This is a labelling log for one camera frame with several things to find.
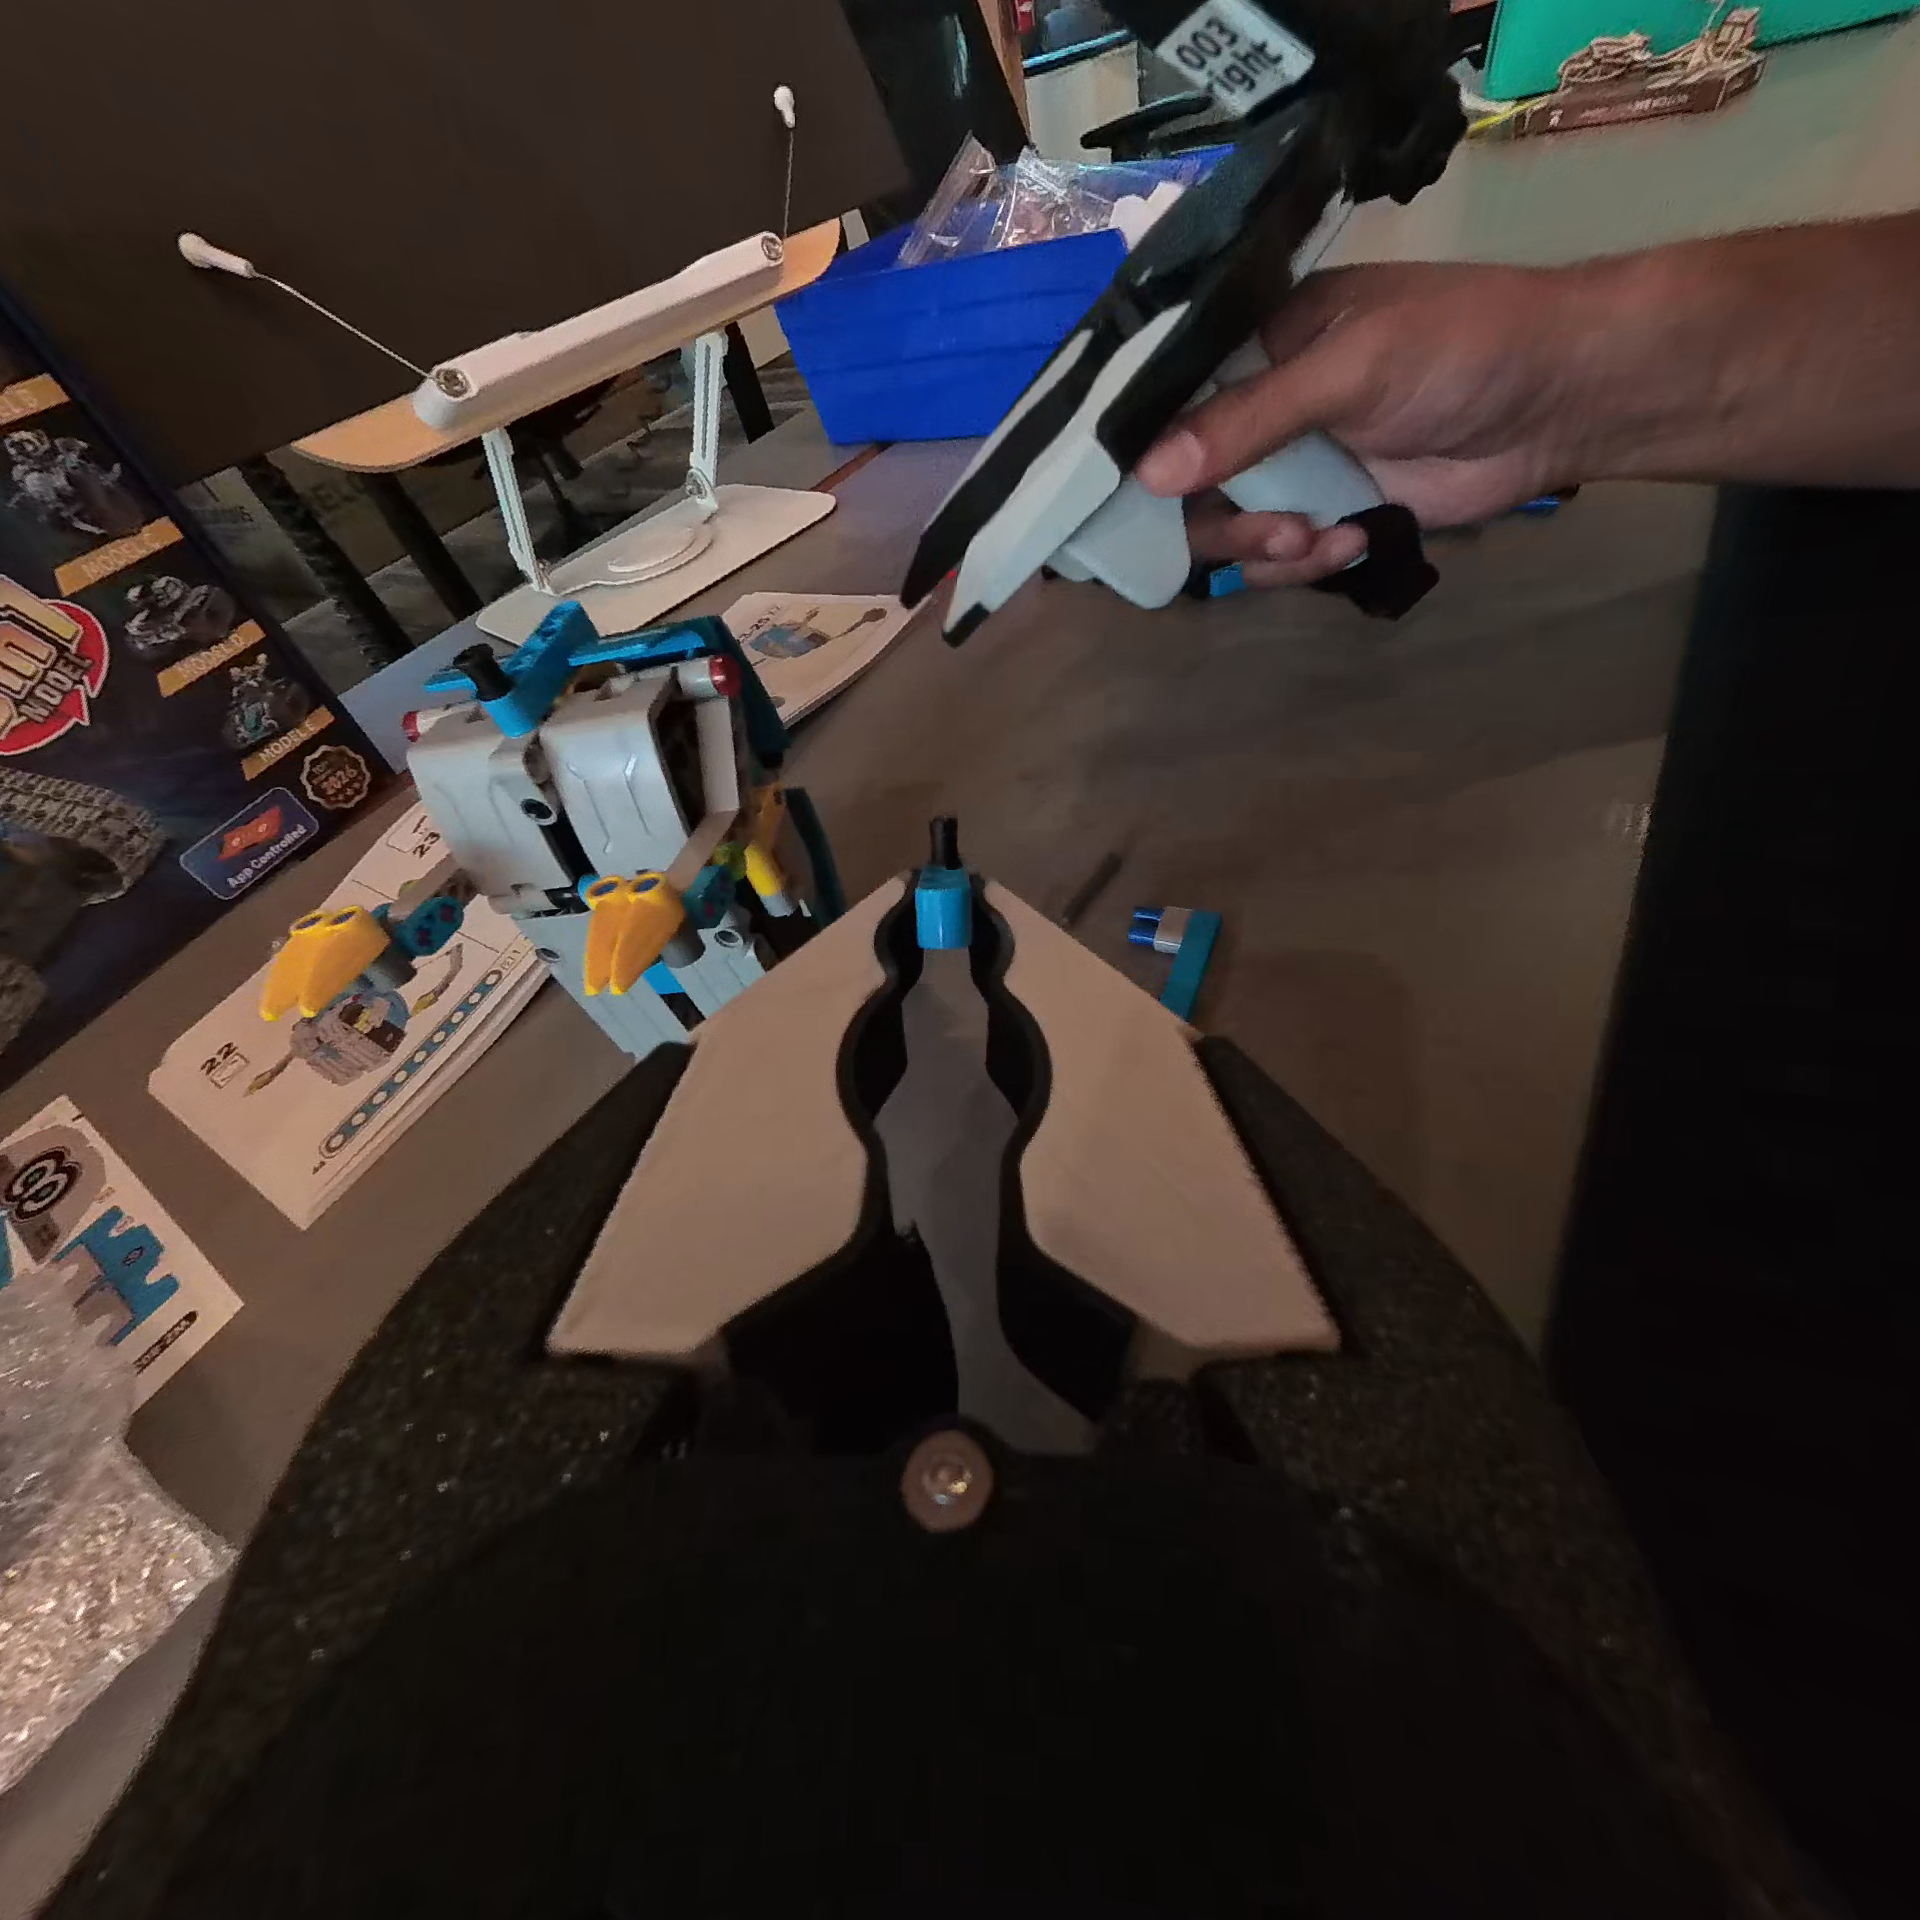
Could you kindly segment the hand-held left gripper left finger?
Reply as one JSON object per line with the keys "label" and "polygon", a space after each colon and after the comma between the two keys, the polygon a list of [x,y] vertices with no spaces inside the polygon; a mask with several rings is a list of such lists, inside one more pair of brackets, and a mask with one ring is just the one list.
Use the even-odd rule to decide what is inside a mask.
{"label": "hand-held left gripper left finger", "polygon": [[691,1362],[843,1255],[880,1200],[906,1078],[911,886],[867,893],[712,1014],[547,1335],[563,1358]]}

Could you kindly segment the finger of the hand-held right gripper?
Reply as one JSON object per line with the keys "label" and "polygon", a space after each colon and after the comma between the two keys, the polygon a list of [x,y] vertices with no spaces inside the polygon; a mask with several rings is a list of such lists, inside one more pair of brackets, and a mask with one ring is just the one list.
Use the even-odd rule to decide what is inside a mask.
{"label": "finger of the hand-held right gripper", "polygon": [[1166,607],[1189,581],[1184,513],[1134,481],[1134,453],[1100,435],[1128,407],[1186,318],[1175,304],[1117,342],[1083,323],[990,434],[939,511],[957,537],[944,637],[957,646],[1034,576],[1061,571],[1110,586],[1134,607]]}
{"label": "finger of the hand-held right gripper", "polygon": [[1004,607],[1120,487],[1101,419],[1141,369],[1139,327],[1100,304],[979,445],[918,534],[901,598],[954,581],[956,607]]}

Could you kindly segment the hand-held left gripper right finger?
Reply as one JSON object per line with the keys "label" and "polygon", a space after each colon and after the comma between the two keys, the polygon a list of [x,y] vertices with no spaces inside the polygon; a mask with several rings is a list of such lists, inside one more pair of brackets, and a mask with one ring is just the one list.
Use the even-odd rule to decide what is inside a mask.
{"label": "hand-held left gripper right finger", "polygon": [[1004,987],[1047,1053],[1016,1157],[1036,1250],[1126,1311],[1151,1362],[1334,1353],[1315,1289],[1184,1018],[990,880]]}

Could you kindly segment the teal short beam with pins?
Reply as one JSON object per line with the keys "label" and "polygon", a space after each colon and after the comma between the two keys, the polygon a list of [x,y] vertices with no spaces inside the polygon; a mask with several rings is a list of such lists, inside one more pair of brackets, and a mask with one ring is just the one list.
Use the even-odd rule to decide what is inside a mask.
{"label": "teal short beam with pins", "polygon": [[1221,913],[1204,906],[1142,905],[1128,920],[1126,942],[1168,960],[1158,1003],[1184,1021],[1194,1018],[1218,934]]}

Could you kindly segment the blue grey toy robot model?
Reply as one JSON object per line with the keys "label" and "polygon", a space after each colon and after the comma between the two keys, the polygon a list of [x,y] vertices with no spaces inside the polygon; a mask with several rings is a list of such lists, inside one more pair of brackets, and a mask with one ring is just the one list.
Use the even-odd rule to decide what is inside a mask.
{"label": "blue grey toy robot model", "polygon": [[427,683],[406,770],[436,862],[394,903],[325,905],[278,942],[266,1021],[404,1018],[415,974],[480,909],[621,1053],[685,1042],[847,905],[789,733],[712,614],[600,634],[567,600]]}

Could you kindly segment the person's right forearm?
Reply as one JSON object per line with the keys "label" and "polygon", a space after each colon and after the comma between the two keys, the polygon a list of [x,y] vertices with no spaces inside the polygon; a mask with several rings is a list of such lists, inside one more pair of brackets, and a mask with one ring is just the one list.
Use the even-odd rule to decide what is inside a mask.
{"label": "person's right forearm", "polygon": [[1581,262],[1565,306],[1560,481],[1916,488],[1916,210]]}

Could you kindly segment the white desk lamp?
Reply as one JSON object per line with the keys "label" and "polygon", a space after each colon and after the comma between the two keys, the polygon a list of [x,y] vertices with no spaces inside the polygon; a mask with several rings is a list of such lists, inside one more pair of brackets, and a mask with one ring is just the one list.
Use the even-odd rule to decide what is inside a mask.
{"label": "white desk lamp", "polygon": [[[798,509],[800,493],[794,488],[720,487],[715,474],[728,327],[798,291],[831,259],[831,224],[789,240],[800,122],[795,89],[775,85],[772,109],[783,129],[778,230],[752,230],[664,278],[574,318],[456,352],[432,368],[202,232],[181,230],[176,251],[199,272],[274,288],[415,375],[410,392],[304,438],[300,450],[309,458],[352,473],[399,473],[474,440],[485,453],[507,547],[530,605],[637,592],[648,607],[671,607],[701,583],[664,592],[663,581],[715,558],[720,534],[757,531],[758,543],[746,550],[757,558],[818,518],[816,511]],[[675,347],[693,352],[691,447],[682,490],[635,531],[604,534],[586,559],[543,562],[520,501],[511,426]]]}

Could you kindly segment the person's right hand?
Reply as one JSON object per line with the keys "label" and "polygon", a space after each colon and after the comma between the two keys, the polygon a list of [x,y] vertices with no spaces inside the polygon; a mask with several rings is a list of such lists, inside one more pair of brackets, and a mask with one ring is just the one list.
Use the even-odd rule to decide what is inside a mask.
{"label": "person's right hand", "polygon": [[1320,434],[1421,528],[1487,520],[1575,481],[1584,272],[1366,262],[1318,272],[1256,334],[1263,368],[1195,403],[1135,479],[1184,503],[1191,550],[1247,584],[1318,584],[1366,555],[1355,522],[1226,501]]}

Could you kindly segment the blue storage bin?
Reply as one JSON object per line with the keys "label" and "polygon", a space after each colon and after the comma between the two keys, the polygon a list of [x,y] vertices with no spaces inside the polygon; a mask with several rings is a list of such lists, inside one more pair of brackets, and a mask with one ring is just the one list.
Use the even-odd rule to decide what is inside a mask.
{"label": "blue storage bin", "polygon": [[834,443],[987,434],[1126,257],[1106,230],[903,270],[907,225],[775,306]]}

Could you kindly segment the clear plastic bag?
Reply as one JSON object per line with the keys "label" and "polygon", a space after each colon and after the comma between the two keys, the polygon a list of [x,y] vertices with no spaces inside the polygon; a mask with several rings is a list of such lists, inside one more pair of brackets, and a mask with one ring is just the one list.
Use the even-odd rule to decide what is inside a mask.
{"label": "clear plastic bag", "polygon": [[950,157],[895,265],[916,270],[1043,242],[1114,232],[1134,251],[1200,179],[1212,151],[1150,159],[1064,161],[1034,147],[996,159],[973,135]]}

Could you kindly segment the wooden model kit box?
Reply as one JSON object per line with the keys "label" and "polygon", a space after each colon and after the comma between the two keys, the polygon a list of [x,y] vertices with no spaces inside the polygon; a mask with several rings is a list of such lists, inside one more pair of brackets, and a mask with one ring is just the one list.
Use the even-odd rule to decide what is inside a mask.
{"label": "wooden model kit box", "polygon": [[1722,3],[1688,41],[1654,53],[1644,31],[1597,37],[1560,62],[1546,95],[1484,115],[1476,137],[1550,137],[1716,111],[1765,73],[1760,9]]}

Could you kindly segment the teal green bag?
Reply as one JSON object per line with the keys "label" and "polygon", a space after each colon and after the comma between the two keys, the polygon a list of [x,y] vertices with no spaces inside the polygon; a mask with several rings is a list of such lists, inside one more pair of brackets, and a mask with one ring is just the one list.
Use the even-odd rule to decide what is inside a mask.
{"label": "teal green bag", "polygon": [[1907,16],[1916,2],[1498,2],[1478,91],[1495,102],[1548,94],[1595,38],[1638,31],[1666,55],[1736,9],[1760,13],[1758,45],[1772,47]]}

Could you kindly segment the open instruction sheet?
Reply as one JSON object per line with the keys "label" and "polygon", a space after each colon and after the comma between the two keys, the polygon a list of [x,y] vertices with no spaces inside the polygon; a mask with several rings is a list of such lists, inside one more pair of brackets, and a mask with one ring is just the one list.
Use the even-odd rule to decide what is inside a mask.
{"label": "open instruction sheet", "polygon": [[302,1000],[272,952],[159,1056],[148,1093],[298,1227],[356,1182],[547,983],[524,933],[453,870],[422,803],[292,923],[333,946]]}

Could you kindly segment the sticker sheet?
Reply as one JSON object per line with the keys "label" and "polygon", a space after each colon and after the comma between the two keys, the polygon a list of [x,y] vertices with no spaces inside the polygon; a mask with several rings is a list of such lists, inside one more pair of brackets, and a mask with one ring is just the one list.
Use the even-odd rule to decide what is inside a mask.
{"label": "sticker sheet", "polygon": [[62,1095],[2,1146],[2,1287],[56,1298],[148,1405],[243,1299],[104,1134]]}

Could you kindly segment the dark panel board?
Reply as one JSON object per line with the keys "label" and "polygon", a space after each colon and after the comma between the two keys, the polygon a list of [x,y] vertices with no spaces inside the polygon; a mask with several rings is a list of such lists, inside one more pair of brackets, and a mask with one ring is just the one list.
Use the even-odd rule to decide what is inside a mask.
{"label": "dark panel board", "polygon": [[163,487],[414,378],[181,232],[432,368],[906,157],[842,3],[14,2],[5,318]]}

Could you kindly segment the dark blue toy kit box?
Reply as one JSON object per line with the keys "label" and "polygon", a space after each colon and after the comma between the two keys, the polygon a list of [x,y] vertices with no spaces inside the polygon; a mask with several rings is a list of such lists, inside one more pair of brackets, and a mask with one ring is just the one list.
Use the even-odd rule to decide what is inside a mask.
{"label": "dark blue toy kit box", "polygon": [[12,314],[2,373],[8,1087],[394,771]]}

